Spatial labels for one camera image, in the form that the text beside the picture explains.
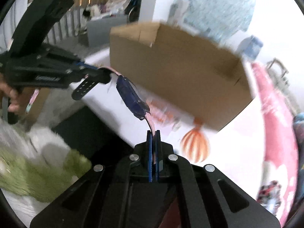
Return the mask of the person's left hand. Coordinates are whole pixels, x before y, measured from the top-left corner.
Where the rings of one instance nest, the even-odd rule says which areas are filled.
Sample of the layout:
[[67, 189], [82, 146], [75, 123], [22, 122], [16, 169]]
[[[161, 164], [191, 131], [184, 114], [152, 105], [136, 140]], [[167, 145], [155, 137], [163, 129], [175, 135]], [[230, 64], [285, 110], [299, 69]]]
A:
[[35, 88], [25, 87], [19, 93], [16, 89], [6, 83], [4, 76], [1, 74], [1, 98], [8, 97], [10, 99], [10, 105], [8, 107], [9, 112], [18, 115], [25, 113], [34, 91]]

